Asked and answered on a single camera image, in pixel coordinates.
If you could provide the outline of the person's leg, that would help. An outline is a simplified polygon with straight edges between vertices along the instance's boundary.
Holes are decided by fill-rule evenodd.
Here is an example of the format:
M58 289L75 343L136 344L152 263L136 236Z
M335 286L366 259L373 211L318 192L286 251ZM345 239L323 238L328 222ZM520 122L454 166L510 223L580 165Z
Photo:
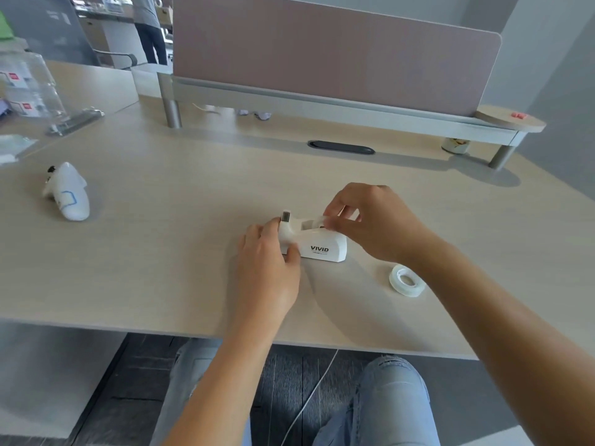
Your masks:
M396 355L371 361L312 446L440 446L422 376Z
M220 340L193 338L180 348L150 446L162 446L221 345ZM252 446L250 415L241 446Z

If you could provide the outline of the small white jar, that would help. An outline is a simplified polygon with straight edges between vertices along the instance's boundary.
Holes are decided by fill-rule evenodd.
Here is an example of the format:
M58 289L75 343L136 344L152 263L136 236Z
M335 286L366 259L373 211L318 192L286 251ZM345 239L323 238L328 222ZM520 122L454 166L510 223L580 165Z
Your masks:
M465 155L467 154L471 145L471 141L462 140L459 138L446 137L442 141L441 148L453 155Z

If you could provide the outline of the person's right hand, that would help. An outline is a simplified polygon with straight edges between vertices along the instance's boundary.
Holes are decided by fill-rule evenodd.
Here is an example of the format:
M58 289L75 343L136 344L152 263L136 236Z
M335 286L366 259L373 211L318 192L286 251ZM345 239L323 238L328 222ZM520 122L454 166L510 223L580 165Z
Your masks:
M334 196L326 209L357 209L352 218L360 212L359 230L339 233L378 260L413 268L419 256L440 242L387 186L351 182Z

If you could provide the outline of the person's left hand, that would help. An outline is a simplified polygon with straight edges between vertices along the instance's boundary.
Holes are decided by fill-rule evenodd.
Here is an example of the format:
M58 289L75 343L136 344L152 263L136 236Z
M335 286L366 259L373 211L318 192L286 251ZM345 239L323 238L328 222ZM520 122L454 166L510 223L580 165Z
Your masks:
M278 236L280 218L250 225L238 246L233 327L277 332L296 302L300 266L287 266Z

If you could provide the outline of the person's right leg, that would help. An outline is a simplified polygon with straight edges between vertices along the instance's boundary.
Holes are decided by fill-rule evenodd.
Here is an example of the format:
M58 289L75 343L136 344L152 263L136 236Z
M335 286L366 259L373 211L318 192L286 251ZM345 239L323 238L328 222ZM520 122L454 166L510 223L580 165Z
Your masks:
M396 355L371 361L312 446L440 446L422 376Z

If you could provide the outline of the grey desk shelf riser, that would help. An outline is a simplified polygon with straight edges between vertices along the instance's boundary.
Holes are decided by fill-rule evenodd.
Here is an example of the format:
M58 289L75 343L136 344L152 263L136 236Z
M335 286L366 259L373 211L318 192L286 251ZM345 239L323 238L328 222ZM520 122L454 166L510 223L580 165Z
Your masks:
M193 80L162 72L157 73L157 78L170 128L182 126L178 102L248 108L360 127L498 144L500 148L488 163L496 171L504 167L527 134L539 133L544 129L528 129L517 125L504 127L475 117Z

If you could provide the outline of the grey office chair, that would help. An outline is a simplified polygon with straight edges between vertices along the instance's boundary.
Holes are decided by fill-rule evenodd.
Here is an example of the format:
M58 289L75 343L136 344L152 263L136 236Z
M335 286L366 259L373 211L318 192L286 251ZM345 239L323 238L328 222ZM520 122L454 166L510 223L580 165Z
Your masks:
M133 53L119 53L105 50L93 49L99 60L99 66L113 68L123 71L130 71L138 66L138 59Z

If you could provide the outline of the white tape dispenser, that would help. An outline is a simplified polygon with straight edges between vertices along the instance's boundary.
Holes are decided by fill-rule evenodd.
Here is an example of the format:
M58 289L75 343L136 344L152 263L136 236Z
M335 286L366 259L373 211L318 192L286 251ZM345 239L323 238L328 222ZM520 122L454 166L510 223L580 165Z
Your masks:
M347 255L347 238L339 232L327 230L324 226L325 218L319 216L300 219L285 210L280 216L278 230L281 253L287 254L288 247L295 244L301 257L344 262Z

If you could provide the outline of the clear tape roll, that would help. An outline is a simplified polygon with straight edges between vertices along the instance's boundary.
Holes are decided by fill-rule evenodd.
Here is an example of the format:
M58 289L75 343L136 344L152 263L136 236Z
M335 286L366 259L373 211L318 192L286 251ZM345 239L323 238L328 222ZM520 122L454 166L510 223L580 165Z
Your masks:
M389 283L399 294L417 298L427 288L427 284L411 269L397 264L389 274Z

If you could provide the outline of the person's left leg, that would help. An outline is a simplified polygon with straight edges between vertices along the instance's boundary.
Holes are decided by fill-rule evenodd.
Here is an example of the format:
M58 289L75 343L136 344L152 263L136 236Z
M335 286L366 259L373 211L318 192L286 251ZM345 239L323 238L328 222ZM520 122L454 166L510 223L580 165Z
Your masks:
M220 340L193 338L180 348L150 446L162 446L221 345ZM252 446L250 415L241 446Z

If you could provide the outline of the round wooden shelf disc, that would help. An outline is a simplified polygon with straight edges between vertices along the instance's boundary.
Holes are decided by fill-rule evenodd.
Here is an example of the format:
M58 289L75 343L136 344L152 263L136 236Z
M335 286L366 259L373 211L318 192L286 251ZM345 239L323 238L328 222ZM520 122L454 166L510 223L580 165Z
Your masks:
M525 133L540 133L546 127L546 122L529 114L524 120L512 118L512 112L515 111L507 107L483 104L478 107L474 117L502 128Z

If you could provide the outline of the person's right forearm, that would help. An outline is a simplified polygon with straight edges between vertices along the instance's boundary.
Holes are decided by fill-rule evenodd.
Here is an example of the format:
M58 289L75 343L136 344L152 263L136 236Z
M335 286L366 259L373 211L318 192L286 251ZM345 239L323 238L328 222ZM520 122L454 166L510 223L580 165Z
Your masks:
M595 357L435 235L396 249L398 262L435 293L535 446L595 446Z

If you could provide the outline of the clear plastic bag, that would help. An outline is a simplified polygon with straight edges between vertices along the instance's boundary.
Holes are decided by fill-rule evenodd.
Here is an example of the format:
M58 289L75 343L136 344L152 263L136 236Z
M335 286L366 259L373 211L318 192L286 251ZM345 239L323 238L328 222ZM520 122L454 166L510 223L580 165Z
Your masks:
M19 155L36 142L34 138L19 134L0 135L0 166L17 162Z

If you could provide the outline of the person's left forearm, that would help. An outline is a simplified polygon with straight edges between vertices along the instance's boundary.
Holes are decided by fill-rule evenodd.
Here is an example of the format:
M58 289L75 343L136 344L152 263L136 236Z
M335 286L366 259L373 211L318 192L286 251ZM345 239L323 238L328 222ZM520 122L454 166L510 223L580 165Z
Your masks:
M235 321L162 446L240 446L282 318Z

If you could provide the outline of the white handheld controller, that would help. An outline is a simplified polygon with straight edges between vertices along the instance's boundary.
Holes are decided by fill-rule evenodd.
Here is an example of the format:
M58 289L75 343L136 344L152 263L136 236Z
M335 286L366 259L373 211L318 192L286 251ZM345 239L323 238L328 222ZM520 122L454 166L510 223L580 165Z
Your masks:
M90 215L86 193L87 182L70 163L64 162L48 169L42 197L55 201L62 215L69 221L85 221Z

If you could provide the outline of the pink desk divider panel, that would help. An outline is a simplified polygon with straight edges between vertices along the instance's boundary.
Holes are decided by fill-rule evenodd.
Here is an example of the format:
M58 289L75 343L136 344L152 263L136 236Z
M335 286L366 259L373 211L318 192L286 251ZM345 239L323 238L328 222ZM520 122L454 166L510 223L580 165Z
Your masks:
M174 0L174 74L471 116L498 33L295 0Z

